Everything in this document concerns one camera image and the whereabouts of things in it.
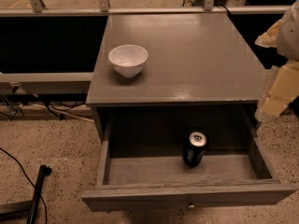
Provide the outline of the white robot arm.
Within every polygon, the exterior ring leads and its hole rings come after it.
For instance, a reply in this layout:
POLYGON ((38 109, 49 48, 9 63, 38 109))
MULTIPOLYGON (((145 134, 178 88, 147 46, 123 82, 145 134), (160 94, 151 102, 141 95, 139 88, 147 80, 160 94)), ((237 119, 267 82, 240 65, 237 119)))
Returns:
POLYGON ((255 118, 268 122, 277 118, 299 96, 299 7, 291 6, 256 39, 255 44, 276 48, 277 53, 287 59, 280 68, 271 69, 257 104, 255 118))

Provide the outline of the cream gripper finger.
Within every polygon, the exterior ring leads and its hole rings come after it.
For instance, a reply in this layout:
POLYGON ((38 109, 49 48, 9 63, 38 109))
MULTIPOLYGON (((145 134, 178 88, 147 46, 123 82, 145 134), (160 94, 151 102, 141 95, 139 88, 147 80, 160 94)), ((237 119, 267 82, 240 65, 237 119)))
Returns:
POLYGON ((266 78, 264 93, 257 104, 255 118, 268 122, 279 115, 299 96, 299 62, 287 61, 281 67, 272 66, 266 78))
POLYGON ((262 48, 275 48, 280 24, 281 20, 276 21, 266 32, 257 37, 255 44, 262 48))

